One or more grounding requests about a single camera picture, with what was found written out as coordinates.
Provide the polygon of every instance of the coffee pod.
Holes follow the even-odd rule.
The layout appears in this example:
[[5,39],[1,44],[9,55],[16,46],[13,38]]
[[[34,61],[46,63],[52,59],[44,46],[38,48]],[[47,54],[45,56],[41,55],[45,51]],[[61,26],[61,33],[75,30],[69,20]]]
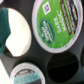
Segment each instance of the coffee pod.
[[18,11],[12,8],[3,8],[8,10],[8,25],[11,34],[6,40],[6,47],[13,57],[20,57],[24,55],[31,45],[31,31],[30,27]]
[[10,75],[10,80],[11,84],[45,84],[43,73],[31,63],[17,65]]
[[68,50],[78,39],[83,22],[81,0],[36,0],[33,32],[39,45],[51,53]]

